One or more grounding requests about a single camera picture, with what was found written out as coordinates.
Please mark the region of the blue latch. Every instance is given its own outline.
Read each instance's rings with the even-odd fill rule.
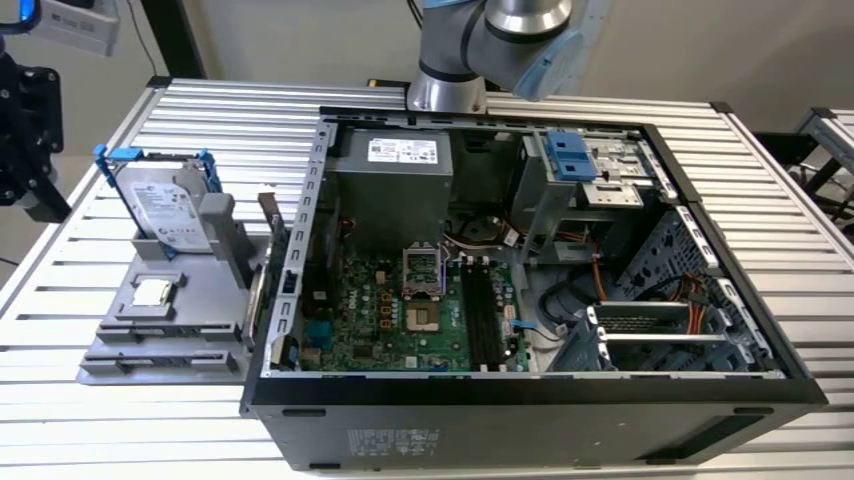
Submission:
[[[587,153],[584,139],[578,133],[546,133],[546,153],[558,167],[558,180],[588,182],[596,179],[596,166]]]

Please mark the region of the blue drive bracket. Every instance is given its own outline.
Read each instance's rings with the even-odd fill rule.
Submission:
[[[588,182],[596,179],[596,166],[587,153],[587,145],[575,132],[546,133],[546,154],[555,164],[555,178]]]
[[[204,168],[204,178],[208,191],[211,193],[223,192],[223,184],[219,180],[219,174],[216,172],[216,162],[213,161],[213,155],[211,155],[211,152],[207,148],[201,149],[201,151],[193,156],[169,155],[160,153],[151,153],[145,155],[145,152],[141,148],[117,147],[113,148],[112,151],[109,151],[105,145],[97,145],[95,147],[95,150],[92,151],[92,154],[95,155],[95,165],[97,166],[97,169],[101,171],[104,178],[107,179],[107,184],[116,190],[119,199],[124,204],[124,208],[128,210],[128,214],[131,215],[131,219],[133,220],[133,224],[136,225],[136,229],[139,231],[139,238],[147,239],[148,235],[145,235],[145,231],[143,230],[139,219],[133,215],[133,210],[131,209],[131,204],[124,197],[124,192],[117,187],[116,172],[120,169],[121,163],[137,161],[185,161],[189,159],[197,159],[201,167]],[[164,250],[169,258],[173,258],[177,254],[177,252],[175,252],[175,250],[168,245],[164,245]]]

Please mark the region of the green circuit board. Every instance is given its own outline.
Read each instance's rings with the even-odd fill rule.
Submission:
[[[494,264],[490,277],[500,332],[503,305],[512,305],[519,311],[507,265]],[[446,279],[446,293],[439,302],[418,298],[407,301],[400,296],[400,259],[348,255],[342,268],[329,348],[312,348],[309,355],[300,355],[301,367],[323,371],[471,372],[459,265],[448,263]],[[507,342],[503,328],[502,338]],[[524,339],[514,338],[518,350],[506,359],[506,369],[527,371]]]

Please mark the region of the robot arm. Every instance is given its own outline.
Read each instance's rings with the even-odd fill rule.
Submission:
[[[53,69],[24,67],[5,52],[3,35],[27,33],[41,18],[39,0],[20,6],[20,21],[0,24],[0,206],[59,223],[71,213],[51,164],[63,151],[60,81]]]
[[[582,35],[570,0],[424,0],[412,110],[486,111],[483,78],[542,100],[568,77]]]

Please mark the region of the label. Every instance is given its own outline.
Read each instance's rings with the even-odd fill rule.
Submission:
[[[368,162],[436,165],[439,163],[436,142],[434,140],[375,138],[368,146]]]
[[[157,240],[179,252],[211,248],[187,190],[153,182],[133,182],[131,190]]]
[[[355,457],[432,456],[439,445],[439,429],[351,429],[347,437]]]
[[[504,235],[504,245],[508,247],[514,247],[516,245],[516,241],[519,240],[519,232],[514,228],[507,230],[507,235]]]

